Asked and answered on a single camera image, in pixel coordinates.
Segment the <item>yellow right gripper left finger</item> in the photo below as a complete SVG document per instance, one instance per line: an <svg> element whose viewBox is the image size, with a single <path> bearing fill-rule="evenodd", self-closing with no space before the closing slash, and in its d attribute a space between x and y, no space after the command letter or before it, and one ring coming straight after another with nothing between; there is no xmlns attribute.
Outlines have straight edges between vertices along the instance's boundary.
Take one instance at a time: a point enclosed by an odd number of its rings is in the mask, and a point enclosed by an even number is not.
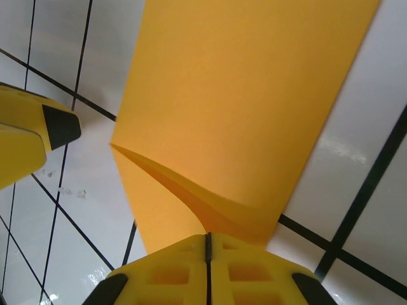
<svg viewBox="0 0 407 305"><path fill-rule="evenodd" d="M128 263L99 282L84 304L207 304L206 235Z"/></svg>

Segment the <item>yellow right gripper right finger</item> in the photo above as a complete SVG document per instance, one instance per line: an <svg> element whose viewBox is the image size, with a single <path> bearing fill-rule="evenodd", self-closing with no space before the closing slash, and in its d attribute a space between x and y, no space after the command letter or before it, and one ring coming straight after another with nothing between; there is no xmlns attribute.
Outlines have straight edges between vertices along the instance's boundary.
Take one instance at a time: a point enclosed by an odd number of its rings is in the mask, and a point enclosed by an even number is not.
<svg viewBox="0 0 407 305"><path fill-rule="evenodd" d="M311 270L225 234L209 234L211 304L327 304Z"/></svg>

